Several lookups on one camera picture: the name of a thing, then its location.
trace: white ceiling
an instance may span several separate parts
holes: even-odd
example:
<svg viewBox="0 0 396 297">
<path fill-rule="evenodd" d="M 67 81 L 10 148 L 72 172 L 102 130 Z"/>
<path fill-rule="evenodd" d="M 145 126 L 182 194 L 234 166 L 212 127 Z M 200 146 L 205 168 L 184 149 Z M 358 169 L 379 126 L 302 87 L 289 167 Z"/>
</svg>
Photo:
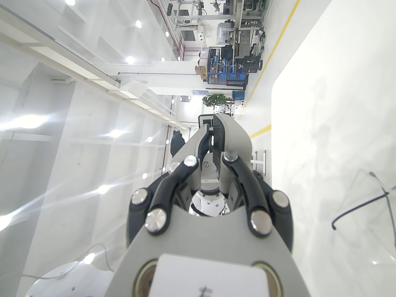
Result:
<svg viewBox="0 0 396 297">
<path fill-rule="evenodd" d="M 68 76 L 7 45 L 0 44 L 0 57 L 0 122 L 48 116 L 37 129 L 0 132 L 0 215 L 14 214 L 0 231 L 0 263 L 7 264 L 0 278 L 16 273 L 1 280 L 0 291 L 24 296 L 33 281 L 18 273 L 44 275 L 97 242 L 116 266 L 125 251 L 131 194 L 167 162 L 167 126 L 82 82 L 51 81 Z M 162 102 L 171 104 L 166 96 Z M 112 139 L 113 129 L 125 133 Z M 111 188 L 100 195 L 95 190 L 102 184 Z"/>
<path fill-rule="evenodd" d="M 0 3 L 91 63 L 123 63 L 129 55 L 139 63 L 174 59 L 147 0 L 75 0 L 72 7 L 65 0 Z"/>
</svg>

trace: white floor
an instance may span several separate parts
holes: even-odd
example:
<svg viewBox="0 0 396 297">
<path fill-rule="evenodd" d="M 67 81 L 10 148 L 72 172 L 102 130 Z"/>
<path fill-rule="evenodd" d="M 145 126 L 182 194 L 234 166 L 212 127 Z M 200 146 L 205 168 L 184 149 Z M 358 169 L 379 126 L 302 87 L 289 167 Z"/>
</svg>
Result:
<svg viewBox="0 0 396 297">
<path fill-rule="evenodd" d="M 331 221 L 382 194 L 369 171 L 389 191 L 396 185 L 395 0 L 330 1 L 304 36 L 295 28 L 315 3 L 301 0 L 239 121 L 251 135 L 271 125 L 253 147 L 267 150 L 267 180 L 290 197 L 293 256 L 312 296 L 394 296 L 386 201 L 347 215 L 337 231 Z M 268 40 L 285 23 L 271 21 Z M 301 45 L 288 54 L 292 37 Z"/>
</svg>

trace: white wall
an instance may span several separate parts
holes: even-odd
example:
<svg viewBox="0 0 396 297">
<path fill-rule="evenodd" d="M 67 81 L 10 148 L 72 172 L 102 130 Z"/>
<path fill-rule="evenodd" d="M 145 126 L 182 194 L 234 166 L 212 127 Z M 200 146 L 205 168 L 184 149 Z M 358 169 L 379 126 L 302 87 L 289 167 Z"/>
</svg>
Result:
<svg viewBox="0 0 396 297">
<path fill-rule="evenodd" d="M 176 119 L 187 125 L 198 124 L 198 116 L 202 114 L 204 105 L 202 96 L 192 96 L 190 102 L 176 101 Z"/>
<path fill-rule="evenodd" d="M 333 0 L 273 86 L 273 187 L 290 197 L 313 297 L 394 296 L 386 201 L 330 225 L 382 194 L 368 171 L 396 184 L 394 1 Z"/>
</svg>

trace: red pipe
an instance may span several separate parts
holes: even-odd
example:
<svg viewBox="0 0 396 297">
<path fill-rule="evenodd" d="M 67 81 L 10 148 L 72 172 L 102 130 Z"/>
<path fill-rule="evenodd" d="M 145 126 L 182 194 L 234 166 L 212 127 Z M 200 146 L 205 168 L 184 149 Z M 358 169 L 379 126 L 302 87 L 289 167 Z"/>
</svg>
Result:
<svg viewBox="0 0 396 297">
<path fill-rule="evenodd" d="M 166 22 L 166 20 L 165 20 L 164 14 L 162 13 L 162 10 L 161 10 L 160 6 L 158 6 L 157 4 L 155 4 L 155 3 L 153 2 L 153 0 L 150 0 L 150 2 L 151 2 L 151 4 L 153 4 L 154 6 L 156 6 L 156 7 L 158 8 L 158 10 L 160 10 L 162 19 L 164 20 L 164 23 L 165 23 L 165 25 L 166 25 L 166 28 L 168 28 L 169 35 L 171 36 L 172 41 L 173 41 L 173 43 L 174 43 L 174 47 L 176 47 L 177 54 L 179 55 L 179 54 L 180 54 L 180 48 L 177 46 L 176 41 L 175 41 L 174 37 L 172 36 L 172 32 L 171 32 L 171 30 L 170 30 L 169 27 L 168 27 L 168 24 L 167 24 L 167 22 Z"/>
</svg>

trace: cardboard box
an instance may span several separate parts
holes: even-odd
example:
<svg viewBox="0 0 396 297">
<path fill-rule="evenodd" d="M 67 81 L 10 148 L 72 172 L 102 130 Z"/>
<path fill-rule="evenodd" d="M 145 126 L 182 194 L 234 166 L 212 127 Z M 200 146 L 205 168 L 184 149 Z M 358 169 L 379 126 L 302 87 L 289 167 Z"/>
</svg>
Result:
<svg viewBox="0 0 396 297">
<path fill-rule="evenodd" d="M 195 66 L 195 73 L 200 75 L 202 80 L 208 79 L 208 70 L 205 66 Z"/>
</svg>

